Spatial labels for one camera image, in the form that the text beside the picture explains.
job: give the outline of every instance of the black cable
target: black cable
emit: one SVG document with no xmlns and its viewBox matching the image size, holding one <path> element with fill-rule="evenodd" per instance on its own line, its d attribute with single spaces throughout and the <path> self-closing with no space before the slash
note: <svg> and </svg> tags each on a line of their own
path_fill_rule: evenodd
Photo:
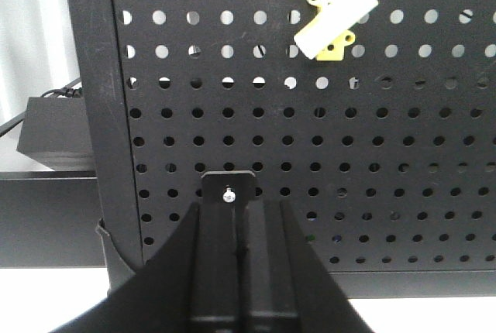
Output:
<svg viewBox="0 0 496 333">
<path fill-rule="evenodd" d="M 69 84 L 67 84 L 65 87 L 61 89 L 51 89 L 49 91 L 44 92 L 41 97 L 46 97 L 49 94 L 53 94 L 56 97 L 59 95 L 63 95 L 64 97 L 68 98 L 79 98 L 82 97 L 83 95 L 83 90 L 82 88 L 78 89 L 73 89 L 72 87 L 74 85 L 77 85 L 81 83 L 81 78 L 78 77 L 77 79 L 72 80 Z M 11 120 L 8 120 L 5 124 L 0 125 L 0 138 L 3 137 L 5 134 L 13 130 L 20 122 L 24 120 L 24 116 L 26 115 L 26 112 L 23 112 L 16 117 L 12 118 Z"/>
</svg>

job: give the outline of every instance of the screw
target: screw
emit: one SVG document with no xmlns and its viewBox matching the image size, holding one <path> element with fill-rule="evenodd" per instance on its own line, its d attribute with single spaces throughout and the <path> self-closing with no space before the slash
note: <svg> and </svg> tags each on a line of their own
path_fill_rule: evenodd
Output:
<svg viewBox="0 0 496 333">
<path fill-rule="evenodd" d="M 224 202 L 226 203 L 234 202 L 234 200 L 236 199 L 236 194 L 231 187 L 226 187 L 222 199 L 224 199 Z"/>
</svg>

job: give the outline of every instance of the black pegboard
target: black pegboard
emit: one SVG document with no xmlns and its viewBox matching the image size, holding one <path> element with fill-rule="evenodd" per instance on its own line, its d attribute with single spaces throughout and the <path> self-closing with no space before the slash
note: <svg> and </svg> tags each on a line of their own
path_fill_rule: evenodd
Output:
<svg viewBox="0 0 496 333">
<path fill-rule="evenodd" d="M 113 0 L 144 260 L 205 171 L 252 170 L 330 272 L 494 269 L 494 0 L 379 2 L 322 63 L 306 0 Z"/>
</svg>

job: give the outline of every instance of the white wall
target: white wall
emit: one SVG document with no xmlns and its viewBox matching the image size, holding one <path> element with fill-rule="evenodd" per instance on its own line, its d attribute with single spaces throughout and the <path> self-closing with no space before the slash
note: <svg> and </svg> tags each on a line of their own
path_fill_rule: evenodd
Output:
<svg viewBox="0 0 496 333">
<path fill-rule="evenodd" d="M 0 0 L 0 124 L 76 77 L 67 0 Z"/>
</svg>

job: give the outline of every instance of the white foam block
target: white foam block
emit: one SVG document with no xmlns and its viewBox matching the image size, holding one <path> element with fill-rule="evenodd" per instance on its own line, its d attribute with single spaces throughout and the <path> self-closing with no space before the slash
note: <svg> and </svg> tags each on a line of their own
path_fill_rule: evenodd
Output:
<svg viewBox="0 0 496 333">
<path fill-rule="evenodd" d="M 307 26 L 294 35 L 294 42 L 312 60 L 378 5 L 378 0 L 333 0 L 332 4 L 323 8 Z"/>
</svg>

